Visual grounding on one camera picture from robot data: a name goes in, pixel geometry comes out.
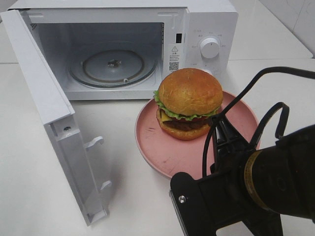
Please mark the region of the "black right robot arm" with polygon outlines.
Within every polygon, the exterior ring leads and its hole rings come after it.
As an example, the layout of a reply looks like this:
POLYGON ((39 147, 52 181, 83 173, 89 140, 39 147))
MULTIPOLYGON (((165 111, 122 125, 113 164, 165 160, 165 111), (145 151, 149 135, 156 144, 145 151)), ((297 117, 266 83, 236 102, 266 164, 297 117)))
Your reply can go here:
POLYGON ((223 118, 214 133, 211 174, 179 172, 170 196, 187 236, 214 236, 243 222, 255 236, 281 236, 281 215, 315 217, 315 128, 257 150, 223 118))

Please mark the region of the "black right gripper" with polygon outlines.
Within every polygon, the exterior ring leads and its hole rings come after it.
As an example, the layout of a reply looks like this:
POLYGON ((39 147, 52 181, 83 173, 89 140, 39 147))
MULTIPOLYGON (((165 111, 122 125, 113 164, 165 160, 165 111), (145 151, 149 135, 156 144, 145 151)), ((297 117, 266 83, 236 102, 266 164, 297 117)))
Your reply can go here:
POLYGON ((186 236, 215 236, 242 221, 255 236, 278 235, 278 214, 257 206, 244 183, 249 143, 224 115, 212 116, 211 174, 194 180, 184 172, 170 181, 170 197, 186 236))

